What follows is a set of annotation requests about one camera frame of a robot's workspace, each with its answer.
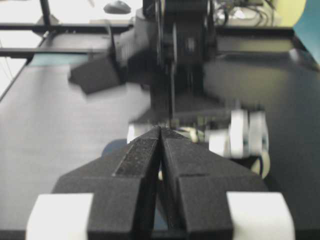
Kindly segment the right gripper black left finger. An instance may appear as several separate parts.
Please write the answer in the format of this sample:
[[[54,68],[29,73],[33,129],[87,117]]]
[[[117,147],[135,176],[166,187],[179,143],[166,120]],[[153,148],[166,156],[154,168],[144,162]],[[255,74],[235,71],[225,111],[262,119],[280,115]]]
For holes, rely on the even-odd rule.
[[[28,240],[130,240],[153,227],[160,128],[60,176],[40,194]]]

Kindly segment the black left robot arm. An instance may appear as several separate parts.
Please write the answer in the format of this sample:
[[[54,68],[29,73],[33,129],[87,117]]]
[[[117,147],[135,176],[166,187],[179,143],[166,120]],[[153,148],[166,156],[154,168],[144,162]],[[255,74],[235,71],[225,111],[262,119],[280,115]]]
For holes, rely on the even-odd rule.
[[[205,92],[206,67],[218,54],[214,15],[212,0],[143,2],[114,53],[119,79],[149,87],[153,101],[148,119],[130,123],[127,141],[166,125],[222,157],[266,160],[265,110]]]

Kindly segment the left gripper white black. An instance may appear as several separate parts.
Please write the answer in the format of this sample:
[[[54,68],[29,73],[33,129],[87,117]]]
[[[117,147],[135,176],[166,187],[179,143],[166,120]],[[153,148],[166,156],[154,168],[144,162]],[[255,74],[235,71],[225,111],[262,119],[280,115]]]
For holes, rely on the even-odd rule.
[[[266,112],[259,106],[185,104],[171,116],[149,110],[129,123],[126,142],[132,142],[155,126],[168,127],[225,158],[269,157]]]

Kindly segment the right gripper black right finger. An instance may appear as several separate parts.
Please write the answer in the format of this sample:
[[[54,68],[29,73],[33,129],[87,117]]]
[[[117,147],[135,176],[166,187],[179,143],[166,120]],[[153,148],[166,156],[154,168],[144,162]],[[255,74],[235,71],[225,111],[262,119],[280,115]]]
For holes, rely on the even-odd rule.
[[[190,240],[291,240],[284,196],[248,168],[161,128],[164,179]]]

